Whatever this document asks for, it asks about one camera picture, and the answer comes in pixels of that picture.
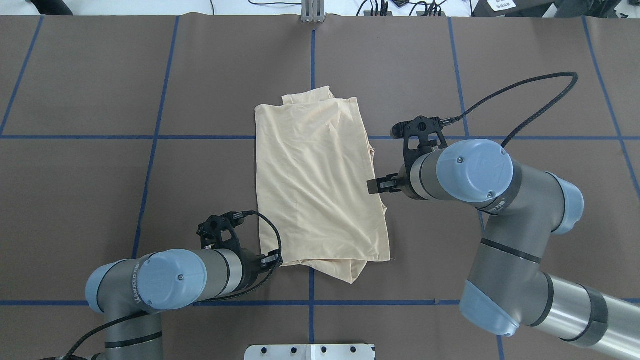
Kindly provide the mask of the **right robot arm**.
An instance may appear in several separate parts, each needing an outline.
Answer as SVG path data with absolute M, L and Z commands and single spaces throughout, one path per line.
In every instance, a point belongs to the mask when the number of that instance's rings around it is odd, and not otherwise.
M 540 269 L 550 237 L 582 219 L 578 187 L 487 139 L 405 149 L 404 161 L 398 173 L 368 180 L 368 192 L 457 201 L 488 216 L 459 302 L 468 321 L 499 337 L 526 326 L 574 347 L 639 358 L 637 305 Z

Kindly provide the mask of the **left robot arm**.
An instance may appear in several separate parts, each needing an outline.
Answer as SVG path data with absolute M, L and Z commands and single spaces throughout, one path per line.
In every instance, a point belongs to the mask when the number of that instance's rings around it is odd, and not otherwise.
M 103 265 L 91 274 L 85 296 L 105 324 L 61 358 L 75 360 L 80 345 L 105 331 L 105 349 L 94 360 L 162 360 L 163 312 L 242 296 L 258 287 L 259 274 L 272 275 L 281 264 L 279 250 L 256 256 L 246 250 L 171 249 Z

